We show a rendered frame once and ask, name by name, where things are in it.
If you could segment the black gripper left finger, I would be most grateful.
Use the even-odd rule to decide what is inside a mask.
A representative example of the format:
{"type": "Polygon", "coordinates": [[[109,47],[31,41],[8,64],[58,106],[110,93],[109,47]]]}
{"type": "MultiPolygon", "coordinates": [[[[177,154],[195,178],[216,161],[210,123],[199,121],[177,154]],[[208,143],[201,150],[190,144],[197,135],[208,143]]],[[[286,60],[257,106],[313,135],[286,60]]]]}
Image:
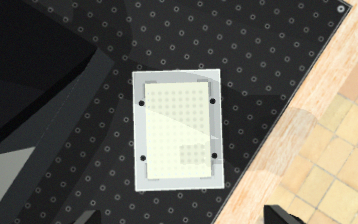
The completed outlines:
{"type": "Polygon", "coordinates": [[[76,221],[69,224],[101,224],[100,210],[85,211],[76,221]]]}

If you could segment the white thermal cycler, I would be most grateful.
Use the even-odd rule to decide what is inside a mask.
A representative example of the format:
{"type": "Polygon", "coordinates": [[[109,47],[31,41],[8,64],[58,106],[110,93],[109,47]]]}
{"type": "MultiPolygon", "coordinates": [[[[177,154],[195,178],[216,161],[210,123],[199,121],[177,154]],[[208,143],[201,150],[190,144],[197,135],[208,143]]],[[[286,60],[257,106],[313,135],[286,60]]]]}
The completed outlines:
{"type": "Polygon", "coordinates": [[[0,0],[0,224],[12,224],[114,61],[22,0],[0,0]]]}

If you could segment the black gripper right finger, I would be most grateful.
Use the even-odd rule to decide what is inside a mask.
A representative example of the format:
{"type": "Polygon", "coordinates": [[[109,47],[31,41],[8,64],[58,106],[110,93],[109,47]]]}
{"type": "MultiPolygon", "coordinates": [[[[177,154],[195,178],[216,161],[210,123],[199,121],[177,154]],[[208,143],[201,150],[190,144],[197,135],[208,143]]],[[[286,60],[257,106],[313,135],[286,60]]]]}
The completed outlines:
{"type": "Polygon", "coordinates": [[[264,205],[264,224],[306,224],[299,217],[289,214],[280,205],[264,205]]]}

